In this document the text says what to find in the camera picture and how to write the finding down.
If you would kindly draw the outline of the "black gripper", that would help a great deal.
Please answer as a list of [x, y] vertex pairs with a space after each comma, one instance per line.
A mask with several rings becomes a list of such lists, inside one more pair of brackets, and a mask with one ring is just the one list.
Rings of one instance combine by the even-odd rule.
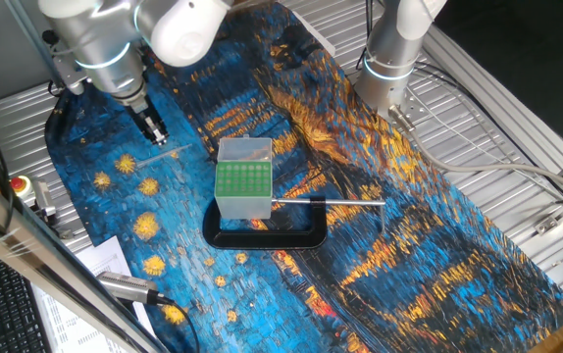
[[166, 126], [147, 95], [126, 100], [125, 107], [135, 125], [154, 145], [167, 142], [169, 134]]

